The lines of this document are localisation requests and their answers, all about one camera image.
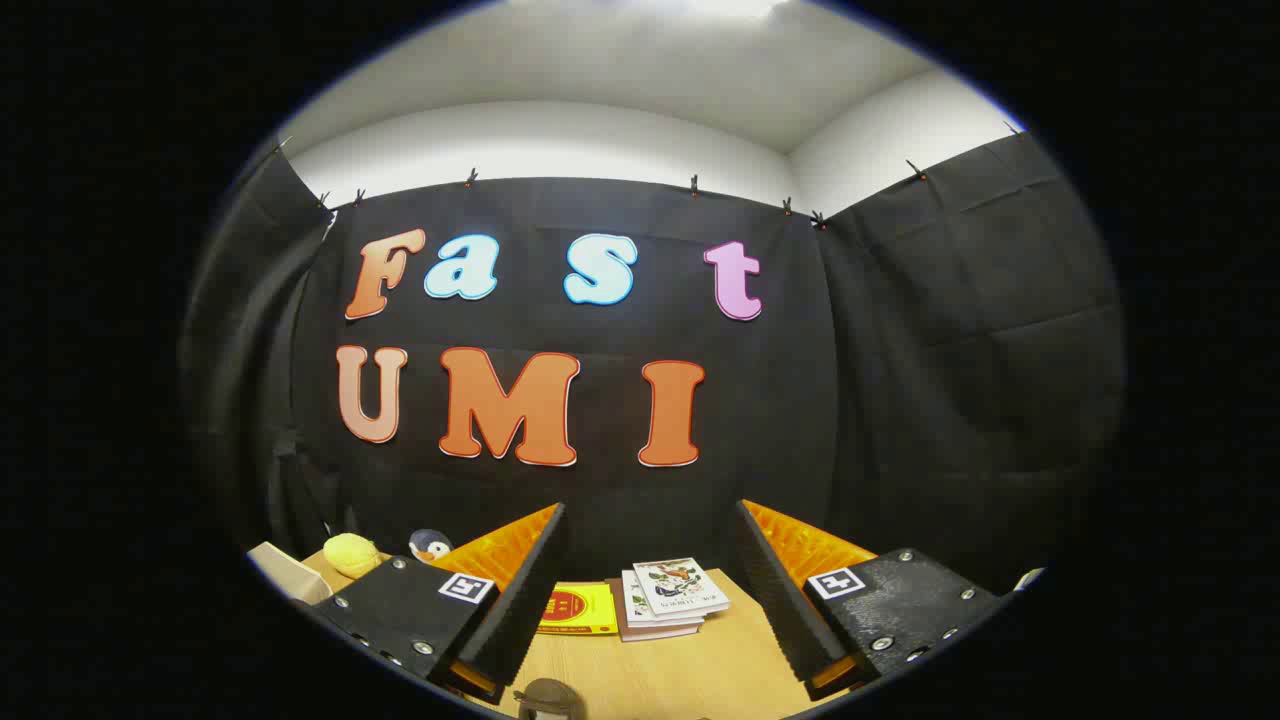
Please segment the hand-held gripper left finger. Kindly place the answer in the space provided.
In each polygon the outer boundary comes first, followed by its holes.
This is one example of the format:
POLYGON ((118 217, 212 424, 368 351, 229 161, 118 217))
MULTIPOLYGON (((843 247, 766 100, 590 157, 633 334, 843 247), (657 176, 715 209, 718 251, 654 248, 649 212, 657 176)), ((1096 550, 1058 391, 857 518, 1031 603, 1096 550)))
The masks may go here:
POLYGON ((404 676, 498 705, 559 578, 568 514, 553 503, 424 562, 392 556, 315 605, 320 628, 404 676))

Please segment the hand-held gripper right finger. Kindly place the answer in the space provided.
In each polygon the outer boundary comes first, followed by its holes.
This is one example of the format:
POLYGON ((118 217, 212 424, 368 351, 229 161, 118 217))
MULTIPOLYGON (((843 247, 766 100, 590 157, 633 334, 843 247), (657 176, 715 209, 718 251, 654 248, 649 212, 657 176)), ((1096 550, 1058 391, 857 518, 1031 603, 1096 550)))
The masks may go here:
POLYGON ((749 589, 813 701, 942 650, 1002 598, 920 550, 873 553, 749 500, 735 511, 749 589))

